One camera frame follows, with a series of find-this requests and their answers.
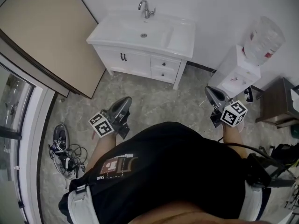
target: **cable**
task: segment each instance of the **cable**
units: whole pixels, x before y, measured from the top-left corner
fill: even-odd
[[[87,155],[88,155],[87,149],[84,148],[84,147],[81,147],[79,144],[71,144],[70,147],[71,147],[71,146],[74,146],[74,145],[78,146],[78,148],[76,148],[76,149],[74,149],[74,150],[71,149],[71,148],[69,148],[69,149],[68,149],[68,152],[71,151],[71,154],[69,154],[68,152],[66,152],[66,153],[67,153],[67,154],[70,156],[70,158],[72,158],[73,160],[76,159],[77,163],[78,163],[78,161],[79,161],[80,164],[84,164],[85,161],[87,160]],[[85,156],[85,159],[84,159],[83,162],[80,160],[80,157],[81,157],[81,155],[82,155],[82,149],[85,150],[85,152],[86,152],[86,156]]]
[[[235,143],[225,143],[224,145],[227,145],[227,146],[237,146],[237,147],[244,147],[244,148],[247,148],[247,149],[251,149],[255,152],[257,152],[258,154],[260,154],[261,156],[267,158],[267,159],[270,159],[274,162],[276,162],[280,167],[282,167],[285,171],[287,171],[294,179],[296,179],[296,176],[290,171],[288,170],[285,165],[283,165],[282,163],[278,162],[277,160],[273,159],[272,157],[270,157],[268,154],[264,153],[263,151],[255,148],[255,147],[250,147],[250,146],[247,146],[247,145],[244,145],[244,144],[235,144]]]

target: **cabinet door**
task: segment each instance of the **cabinet door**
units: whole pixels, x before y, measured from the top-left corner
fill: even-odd
[[[130,66],[130,73],[142,77],[150,77],[150,56],[139,52],[125,52],[124,58]]]
[[[109,67],[111,70],[130,73],[131,68],[129,63],[124,59],[124,53],[118,50],[109,50],[96,48],[104,65]]]

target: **bathroom vanity cabinet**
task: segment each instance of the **bathroom vanity cabinet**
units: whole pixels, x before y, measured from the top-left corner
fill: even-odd
[[[94,45],[110,75],[113,71],[152,78],[174,84],[182,77],[186,60],[121,47]]]
[[[165,81],[178,88],[193,56],[195,23],[134,11],[110,12],[87,38],[106,69]]]

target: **sink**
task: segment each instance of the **sink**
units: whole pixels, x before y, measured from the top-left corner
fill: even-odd
[[[173,32],[171,24],[150,19],[143,21],[134,18],[108,17],[101,26],[101,30],[104,32],[97,35],[98,39],[161,48],[168,46]]]
[[[161,14],[145,19],[140,11],[119,11],[109,13],[91,33],[87,42],[191,59],[194,37],[193,21]]]

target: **buckle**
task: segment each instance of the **buckle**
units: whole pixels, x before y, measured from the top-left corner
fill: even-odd
[[[78,193],[81,193],[81,192],[86,192],[86,187],[87,187],[87,184],[84,184],[82,186],[77,187],[76,193],[78,194]]]

